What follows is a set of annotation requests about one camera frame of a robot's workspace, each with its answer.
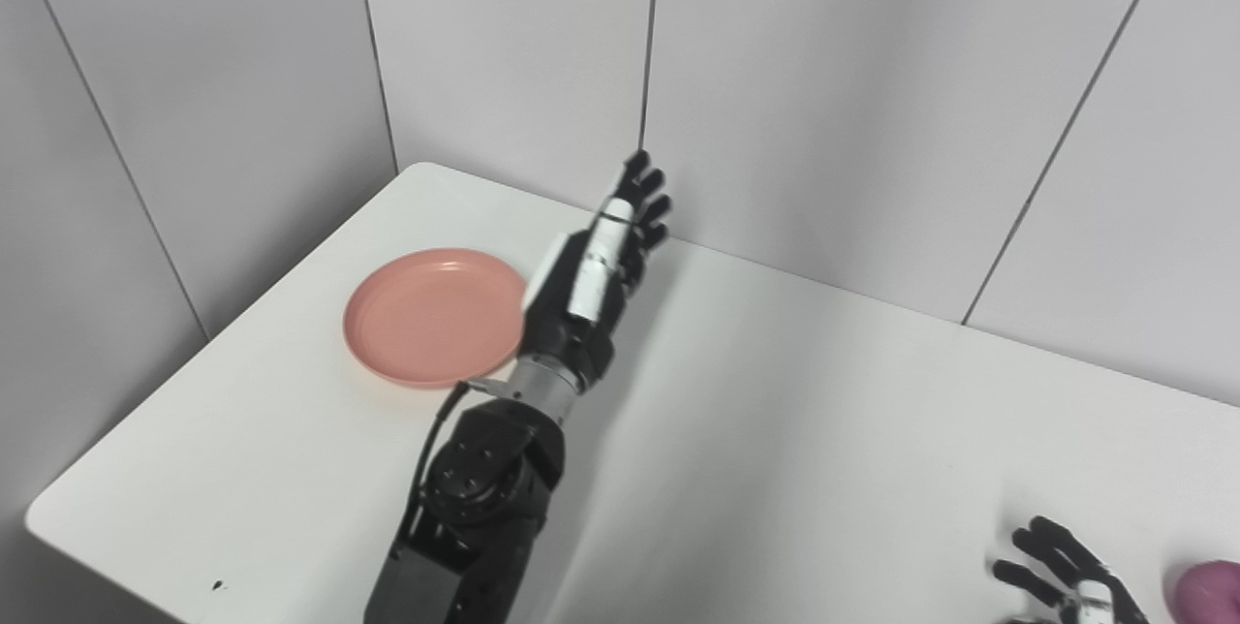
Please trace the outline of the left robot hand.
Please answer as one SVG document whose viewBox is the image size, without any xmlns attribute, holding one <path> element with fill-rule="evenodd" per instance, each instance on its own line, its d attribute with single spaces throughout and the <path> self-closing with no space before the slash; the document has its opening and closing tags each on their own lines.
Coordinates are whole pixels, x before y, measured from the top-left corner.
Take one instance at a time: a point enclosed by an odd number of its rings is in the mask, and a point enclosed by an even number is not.
<svg viewBox="0 0 1240 624">
<path fill-rule="evenodd" d="M 591 390 L 615 355 L 614 331 L 645 279 L 651 254 L 668 239 L 666 175 L 651 153 L 632 153 L 588 227 L 554 248 L 525 310 L 520 359 L 562 368 L 579 393 Z"/>
</svg>

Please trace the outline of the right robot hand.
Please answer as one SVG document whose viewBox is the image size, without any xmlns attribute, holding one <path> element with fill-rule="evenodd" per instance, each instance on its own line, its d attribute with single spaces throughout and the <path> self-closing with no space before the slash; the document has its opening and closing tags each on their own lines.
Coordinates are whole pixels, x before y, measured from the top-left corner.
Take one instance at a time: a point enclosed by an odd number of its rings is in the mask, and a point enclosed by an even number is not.
<svg viewBox="0 0 1240 624">
<path fill-rule="evenodd" d="M 990 567 L 991 576 L 1055 612 L 1059 623 L 1149 622 L 1128 586 L 1054 519 L 1032 517 L 1028 525 L 1011 532 L 1011 545 L 1056 581 L 1047 581 L 1028 566 L 1009 559 L 996 559 Z"/>
</svg>

